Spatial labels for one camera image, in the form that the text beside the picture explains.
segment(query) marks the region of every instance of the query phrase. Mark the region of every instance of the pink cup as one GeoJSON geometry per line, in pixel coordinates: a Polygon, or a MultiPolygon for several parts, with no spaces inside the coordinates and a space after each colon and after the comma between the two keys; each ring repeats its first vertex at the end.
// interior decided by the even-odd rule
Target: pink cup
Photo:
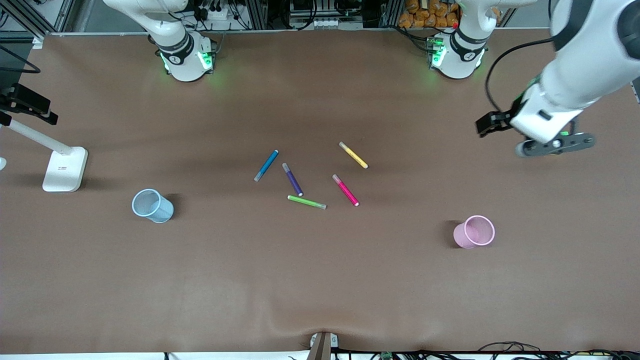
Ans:
{"type": "Polygon", "coordinates": [[[480,215],[474,215],[464,223],[456,226],[453,239],[464,249],[489,245],[495,236],[495,228],[491,220],[480,215]]]}

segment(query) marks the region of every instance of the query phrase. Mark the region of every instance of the white stand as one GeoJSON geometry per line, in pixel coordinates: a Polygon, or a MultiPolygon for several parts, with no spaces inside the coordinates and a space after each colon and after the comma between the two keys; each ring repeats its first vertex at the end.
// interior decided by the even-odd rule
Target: white stand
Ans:
{"type": "Polygon", "coordinates": [[[7,127],[53,150],[49,159],[49,166],[47,166],[47,172],[44,175],[44,182],[42,183],[44,191],[65,193],[78,190],[82,182],[86,159],[89,155],[85,148],[66,146],[15,120],[12,120],[7,127]]]}

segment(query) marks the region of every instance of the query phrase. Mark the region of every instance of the yellow marker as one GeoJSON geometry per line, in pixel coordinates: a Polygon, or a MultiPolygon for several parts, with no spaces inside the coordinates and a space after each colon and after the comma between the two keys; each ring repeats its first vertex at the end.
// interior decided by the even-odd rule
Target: yellow marker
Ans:
{"type": "Polygon", "coordinates": [[[364,168],[369,167],[367,163],[364,162],[363,159],[360,159],[360,157],[356,155],[355,152],[353,152],[353,150],[349,149],[347,145],[344,145],[344,142],[340,142],[338,145],[340,145],[340,147],[342,147],[342,149],[345,150],[347,154],[349,154],[349,156],[351,156],[358,164],[360,164],[361,167],[364,167],[364,168]]]}

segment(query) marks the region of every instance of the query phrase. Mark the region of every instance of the plastic cup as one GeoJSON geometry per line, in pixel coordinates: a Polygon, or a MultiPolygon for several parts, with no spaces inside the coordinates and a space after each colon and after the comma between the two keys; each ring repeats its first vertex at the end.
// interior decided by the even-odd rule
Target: plastic cup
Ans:
{"type": "Polygon", "coordinates": [[[171,219],[173,204],[153,189],[144,189],[133,197],[131,209],[139,217],[161,224],[171,219]]]}
{"type": "Polygon", "coordinates": [[[464,223],[456,226],[453,239],[464,249],[489,245],[495,236],[495,228],[491,220],[480,215],[474,215],[464,223]]]}

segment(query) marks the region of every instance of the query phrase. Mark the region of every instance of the green marker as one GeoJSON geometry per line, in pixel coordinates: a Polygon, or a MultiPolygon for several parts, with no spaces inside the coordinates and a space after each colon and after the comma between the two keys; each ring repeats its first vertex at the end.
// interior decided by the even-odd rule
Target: green marker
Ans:
{"type": "Polygon", "coordinates": [[[318,209],[322,209],[322,210],[326,209],[326,205],[324,205],[324,204],[320,204],[319,202],[315,202],[315,201],[311,201],[311,200],[307,200],[307,199],[302,199],[301,197],[289,195],[289,196],[287,196],[287,199],[289,199],[291,201],[299,202],[300,204],[313,206],[314,208],[318,208],[318,209]]]}

